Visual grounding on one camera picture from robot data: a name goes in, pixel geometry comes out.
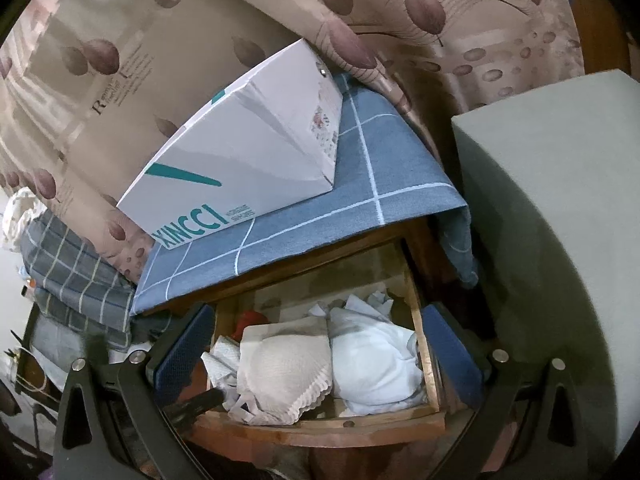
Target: gray plaid fabric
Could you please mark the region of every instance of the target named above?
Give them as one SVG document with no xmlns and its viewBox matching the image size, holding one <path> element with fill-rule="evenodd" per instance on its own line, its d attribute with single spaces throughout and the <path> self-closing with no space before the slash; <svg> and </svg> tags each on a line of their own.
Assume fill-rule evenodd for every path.
<svg viewBox="0 0 640 480">
<path fill-rule="evenodd" d="M 155 338 L 171 324 L 168 312 L 131 319 L 135 286 L 51 211 L 28 225 L 20 248 L 44 316 L 79 333 L 104 334 L 116 350 Z"/>
</svg>

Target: blue foam pad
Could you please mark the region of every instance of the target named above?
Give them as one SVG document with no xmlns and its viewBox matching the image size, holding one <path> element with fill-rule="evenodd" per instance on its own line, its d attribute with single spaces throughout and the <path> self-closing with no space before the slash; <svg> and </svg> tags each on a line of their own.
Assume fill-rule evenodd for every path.
<svg viewBox="0 0 640 480">
<path fill-rule="evenodd" d="M 470 408 L 478 409 L 484 398 L 480 368 L 435 306 L 426 306 L 420 314 L 424 335 L 460 400 Z"/>
<path fill-rule="evenodd" d="M 154 375 L 154 399 L 160 408 L 173 404 L 191 383 L 191 372 L 211 342 L 214 325 L 215 311 L 204 305 L 159 365 Z"/>
</svg>

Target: teal stripe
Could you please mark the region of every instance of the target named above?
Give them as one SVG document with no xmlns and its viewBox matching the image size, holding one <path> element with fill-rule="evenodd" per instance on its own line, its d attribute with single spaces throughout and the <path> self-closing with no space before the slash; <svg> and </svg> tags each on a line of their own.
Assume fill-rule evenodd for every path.
<svg viewBox="0 0 640 480">
<path fill-rule="evenodd" d="M 153 163 L 145 173 L 153 176 L 175 178 L 176 180 L 186 180 L 187 182 L 197 182 L 198 184 L 208 184 L 209 186 L 222 186 L 219 181 L 209 178 L 208 176 L 191 173 L 191 171 L 180 170 L 173 166 L 158 164 L 157 162 Z"/>
<path fill-rule="evenodd" d="M 225 89 L 223 88 L 220 92 L 218 92 L 213 96 L 213 99 L 211 100 L 211 104 L 215 103 L 218 99 L 220 99 L 224 95 L 225 95 Z"/>
</svg>

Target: white box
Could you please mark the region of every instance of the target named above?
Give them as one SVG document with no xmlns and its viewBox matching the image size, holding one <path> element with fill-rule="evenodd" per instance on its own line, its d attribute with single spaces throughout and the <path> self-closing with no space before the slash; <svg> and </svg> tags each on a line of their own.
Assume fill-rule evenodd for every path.
<svg viewBox="0 0 640 480">
<path fill-rule="evenodd" d="M 299 40 L 216 94 L 118 208 L 168 249 L 333 189 L 342 95 Z"/>
</svg>

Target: blue tablecloth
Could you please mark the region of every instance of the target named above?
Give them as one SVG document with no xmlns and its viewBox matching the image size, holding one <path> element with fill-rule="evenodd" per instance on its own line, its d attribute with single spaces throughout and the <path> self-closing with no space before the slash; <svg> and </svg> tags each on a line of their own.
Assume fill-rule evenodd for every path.
<svg viewBox="0 0 640 480">
<path fill-rule="evenodd" d="M 465 200 L 395 108 L 347 75 L 332 192 L 168 250 L 156 243 L 132 314 L 361 232 L 436 214 L 460 279 L 478 280 Z"/>
</svg>

